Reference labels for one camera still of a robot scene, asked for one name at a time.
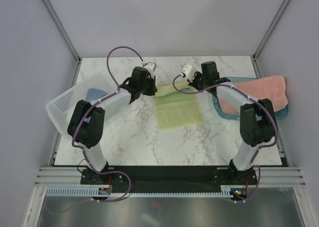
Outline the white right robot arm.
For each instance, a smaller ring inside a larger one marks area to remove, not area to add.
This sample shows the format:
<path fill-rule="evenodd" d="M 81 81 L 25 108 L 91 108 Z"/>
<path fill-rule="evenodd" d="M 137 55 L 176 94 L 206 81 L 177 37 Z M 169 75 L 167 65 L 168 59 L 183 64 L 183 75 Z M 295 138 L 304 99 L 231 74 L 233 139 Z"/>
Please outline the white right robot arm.
<path fill-rule="evenodd" d="M 259 100 L 239 89 L 226 77 L 221 78 L 214 61 L 201 64 L 201 72 L 191 65 L 184 65 L 180 74 L 190 86 L 199 92 L 207 91 L 218 99 L 228 102 L 240 114 L 242 144 L 229 163 L 228 179 L 240 184 L 246 179 L 245 171 L 252 167 L 259 150 L 275 145 L 278 129 L 273 104 L 269 99 Z"/>

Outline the yellow towel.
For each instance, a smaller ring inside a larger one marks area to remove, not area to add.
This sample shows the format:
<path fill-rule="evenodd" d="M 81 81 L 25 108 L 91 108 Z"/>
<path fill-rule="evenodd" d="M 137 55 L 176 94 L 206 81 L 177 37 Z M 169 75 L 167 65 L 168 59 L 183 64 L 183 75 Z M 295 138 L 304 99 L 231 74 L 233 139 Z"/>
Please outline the yellow towel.
<path fill-rule="evenodd" d="M 184 93 L 178 92 L 172 85 L 162 85 L 153 97 L 156 120 L 161 131 L 204 123 L 198 98 L 191 94 L 194 88 L 186 82 L 178 82 L 177 88 Z"/>

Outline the pink towel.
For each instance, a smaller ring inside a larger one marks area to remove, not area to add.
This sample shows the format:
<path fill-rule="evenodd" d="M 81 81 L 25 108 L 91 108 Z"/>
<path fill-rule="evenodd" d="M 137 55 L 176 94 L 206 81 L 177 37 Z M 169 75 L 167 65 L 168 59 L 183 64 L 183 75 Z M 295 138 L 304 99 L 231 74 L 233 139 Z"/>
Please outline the pink towel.
<path fill-rule="evenodd" d="M 266 78 L 235 78 L 229 77 L 227 85 L 231 88 L 217 88 L 220 109 L 229 115 L 239 115 L 241 106 L 251 104 L 251 100 L 271 101 L 275 112 L 281 111 L 288 105 L 286 97 L 286 83 L 282 76 Z"/>

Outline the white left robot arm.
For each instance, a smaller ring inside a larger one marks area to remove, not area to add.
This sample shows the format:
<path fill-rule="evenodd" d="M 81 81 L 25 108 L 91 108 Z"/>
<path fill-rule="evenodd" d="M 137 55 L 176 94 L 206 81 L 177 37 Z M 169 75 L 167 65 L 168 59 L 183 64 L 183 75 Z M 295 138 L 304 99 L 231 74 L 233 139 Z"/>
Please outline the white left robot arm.
<path fill-rule="evenodd" d="M 77 102 L 69 122 L 67 133 L 72 137 L 72 146 L 80 148 L 97 184 L 105 184 L 109 172 L 100 146 L 104 121 L 117 113 L 122 107 L 133 103 L 141 95 L 154 96 L 156 88 L 155 70 L 157 65 L 148 62 L 135 67 L 130 77 L 111 94 L 92 101 Z"/>

